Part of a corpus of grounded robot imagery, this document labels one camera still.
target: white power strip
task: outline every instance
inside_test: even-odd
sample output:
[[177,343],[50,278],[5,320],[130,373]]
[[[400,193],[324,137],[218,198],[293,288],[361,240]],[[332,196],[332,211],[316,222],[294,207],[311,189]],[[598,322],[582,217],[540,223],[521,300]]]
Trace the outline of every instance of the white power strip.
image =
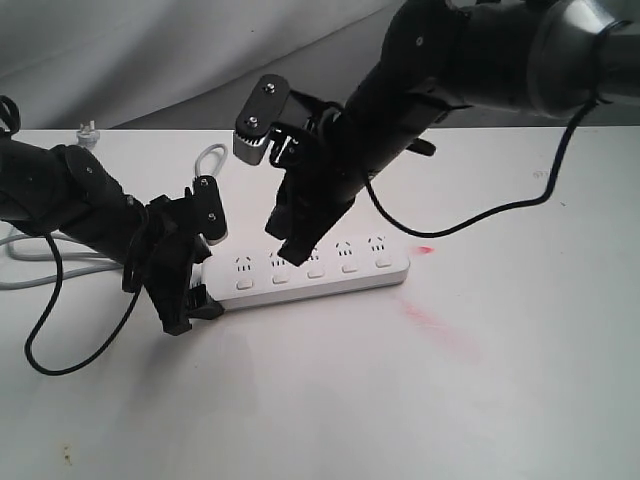
[[410,265],[404,248],[375,235],[325,241],[299,268],[275,252],[214,253],[202,266],[202,280],[231,311],[397,285],[406,280]]

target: white table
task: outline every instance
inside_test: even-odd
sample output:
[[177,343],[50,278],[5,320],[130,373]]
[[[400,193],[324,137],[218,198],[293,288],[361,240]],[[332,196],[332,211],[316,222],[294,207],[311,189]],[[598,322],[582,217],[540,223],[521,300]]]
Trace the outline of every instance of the white table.
[[[405,154],[376,187],[401,220],[447,227],[539,194],[560,134],[434,131],[436,157]],[[148,201],[180,195],[195,156],[231,139],[109,131],[96,154]],[[640,478],[638,152],[640,128],[583,129],[548,205],[432,242],[394,232],[363,196],[333,233],[435,248],[403,286],[234,313],[179,338],[145,296],[104,358],[64,378],[22,353],[51,288],[1,293],[0,478]],[[216,251],[265,235],[280,175],[231,159],[231,235]],[[53,271],[0,257],[3,279]],[[66,282],[37,357],[84,358],[127,303],[115,273]]]

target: red mark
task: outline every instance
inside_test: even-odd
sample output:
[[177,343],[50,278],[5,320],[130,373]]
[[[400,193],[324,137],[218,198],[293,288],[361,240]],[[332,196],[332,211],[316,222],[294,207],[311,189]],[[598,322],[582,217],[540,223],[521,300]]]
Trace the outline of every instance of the red mark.
[[429,255],[435,251],[436,249],[431,247],[414,247],[413,248],[414,255]]
[[418,325],[432,330],[433,338],[443,346],[465,357],[466,360],[472,362],[480,360],[480,351],[477,345],[466,334],[445,325],[406,300],[400,299],[400,303],[404,308],[404,314]]

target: white cloth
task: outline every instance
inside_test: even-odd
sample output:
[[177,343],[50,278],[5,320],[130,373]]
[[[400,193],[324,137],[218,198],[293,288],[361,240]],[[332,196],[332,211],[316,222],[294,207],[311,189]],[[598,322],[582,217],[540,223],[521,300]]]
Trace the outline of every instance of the white cloth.
[[110,127],[184,101],[391,0],[0,0],[0,93],[25,128]]

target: black cable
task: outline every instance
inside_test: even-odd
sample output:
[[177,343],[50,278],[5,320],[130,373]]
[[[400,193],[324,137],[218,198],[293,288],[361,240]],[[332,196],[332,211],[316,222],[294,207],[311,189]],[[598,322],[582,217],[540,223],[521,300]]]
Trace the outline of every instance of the black cable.
[[457,233],[460,230],[464,230],[465,228],[468,228],[471,225],[474,225],[475,223],[478,223],[486,218],[492,217],[499,213],[506,212],[508,210],[515,210],[518,208],[528,208],[528,207],[535,207],[538,205],[542,205],[543,203],[547,202],[551,198],[551,195],[553,195],[553,191],[555,190],[556,183],[558,181],[558,175],[560,174],[560,168],[562,167],[562,162],[567,153],[567,149],[569,147],[569,143],[571,142],[571,138],[573,137],[573,134],[575,133],[576,129],[580,126],[582,121],[585,119],[585,117],[589,115],[589,113],[591,113],[597,106],[598,106],[598,101],[596,99],[592,99],[588,101],[574,115],[574,117],[571,119],[571,121],[567,125],[567,128],[564,131],[564,135],[562,136],[562,140],[560,141],[560,144],[558,146],[555,160],[553,162],[553,167],[551,168],[551,173],[549,174],[549,181],[547,182],[547,188],[540,197],[534,198],[532,200],[523,200],[519,202],[508,203],[506,205],[493,208],[491,210],[488,210],[487,212],[481,213],[480,215],[477,215],[467,220],[466,222],[462,222],[461,224],[456,225],[455,227],[451,227],[447,230],[442,230],[440,232],[418,232],[416,230],[412,230],[409,227],[406,227],[405,225],[398,222],[395,218],[393,218],[384,209],[384,207],[380,203],[380,200],[378,199],[375,192],[373,191],[373,187],[371,186],[371,181],[369,180],[369,175],[367,174],[366,171],[363,170],[362,177],[364,180],[364,185],[367,189],[367,192],[369,193],[369,197],[371,197],[371,201],[373,202],[373,205],[376,207],[378,212],[380,212],[380,215],[382,215],[394,227],[398,228],[404,233],[407,233],[409,235],[412,235],[418,238],[446,237],[449,235],[453,235],[454,233]]
[[[37,223],[37,219],[31,214],[31,212],[27,208],[24,207],[24,205],[22,205],[20,202],[18,202],[15,199],[12,199],[12,200],[29,215],[29,217],[34,223]],[[109,338],[107,338],[107,340],[93,355],[91,355],[86,360],[78,363],[77,365],[74,365],[69,368],[64,368],[62,370],[49,370],[43,367],[42,365],[40,365],[40,363],[38,363],[38,361],[33,356],[33,342],[37,338],[38,333],[44,326],[45,322],[49,318],[49,315],[51,314],[51,311],[55,307],[58,301],[58,297],[60,296],[60,291],[62,290],[62,282],[64,280],[64,266],[62,264],[62,256],[60,255],[60,250],[58,250],[58,246],[56,245],[56,242],[50,233],[45,233],[43,237],[47,241],[47,244],[51,249],[51,254],[53,255],[53,259],[56,262],[56,283],[53,288],[53,293],[51,294],[51,298],[47,303],[47,306],[42,312],[42,315],[40,315],[40,318],[36,322],[36,325],[31,330],[31,333],[27,337],[27,341],[24,344],[24,354],[27,357],[27,361],[29,362],[29,365],[31,365],[34,368],[34,370],[40,372],[43,375],[47,375],[49,377],[61,377],[63,375],[69,375],[70,373],[77,372],[78,370],[93,363],[98,357],[100,357],[100,355],[102,355],[107,350],[107,348],[109,348],[109,346],[113,343],[113,341],[116,339],[116,337],[118,336],[122,328],[125,326],[125,324],[129,320],[129,317],[131,317],[131,313],[133,312],[133,309],[135,308],[136,303],[138,302],[138,297],[140,296],[142,287],[138,288],[134,292],[133,298],[131,299],[131,303],[129,303],[129,307],[127,308],[127,311],[122,317],[122,320],[120,320],[120,323],[115,328],[113,333],[109,336]]]

